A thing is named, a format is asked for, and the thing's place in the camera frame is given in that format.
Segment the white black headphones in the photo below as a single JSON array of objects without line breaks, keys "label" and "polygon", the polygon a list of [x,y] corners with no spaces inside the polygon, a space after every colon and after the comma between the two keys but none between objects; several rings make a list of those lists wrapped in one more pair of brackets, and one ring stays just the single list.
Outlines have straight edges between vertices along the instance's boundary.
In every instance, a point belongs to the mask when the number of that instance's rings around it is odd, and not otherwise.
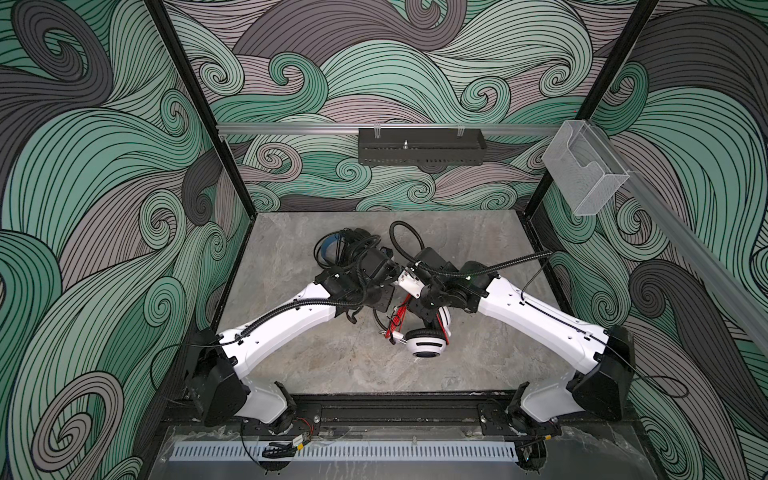
[{"label": "white black headphones", "polygon": [[404,345],[416,358],[436,358],[441,356],[450,343],[451,316],[445,307],[433,309],[427,315],[425,326],[402,332],[408,309],[399,306],[384,329],[384,337],[392,345]]}]

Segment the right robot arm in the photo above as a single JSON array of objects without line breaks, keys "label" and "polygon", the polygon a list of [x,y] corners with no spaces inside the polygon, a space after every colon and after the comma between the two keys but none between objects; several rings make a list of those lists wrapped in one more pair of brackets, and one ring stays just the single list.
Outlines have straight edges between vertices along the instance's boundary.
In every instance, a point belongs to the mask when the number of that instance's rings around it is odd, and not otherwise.
[{"label": "right robot arm", "polygon": [[456,268],[431,248],[409,268],[423,284],[415,296],[426,308],[479,313],[511,326],[564,360],[562,375],[521,389],[512,409],[548,422],[587,412],[608,421],[624,417],[636,365],[632,334],[580,320],[527,294],[499,275],[497,266],[468,261]]}]

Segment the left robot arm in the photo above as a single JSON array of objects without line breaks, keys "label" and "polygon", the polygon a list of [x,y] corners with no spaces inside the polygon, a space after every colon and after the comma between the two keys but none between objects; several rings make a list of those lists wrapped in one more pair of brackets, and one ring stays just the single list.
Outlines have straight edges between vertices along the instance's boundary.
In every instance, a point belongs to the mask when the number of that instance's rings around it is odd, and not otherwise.
[{"label": "left robot arm", "polygon": [[187,346],[183,380],[202,423],[213,427],[240,418],[287,429],[296,415],[287,389],[249,374],[312,328],[342,314],[352,319],[363,307],[387,308],[400,271],[391,249],[370,247],[349,267],[324,269],[289,301],[251,322],[221,333],[206,328],[195,334]]}]

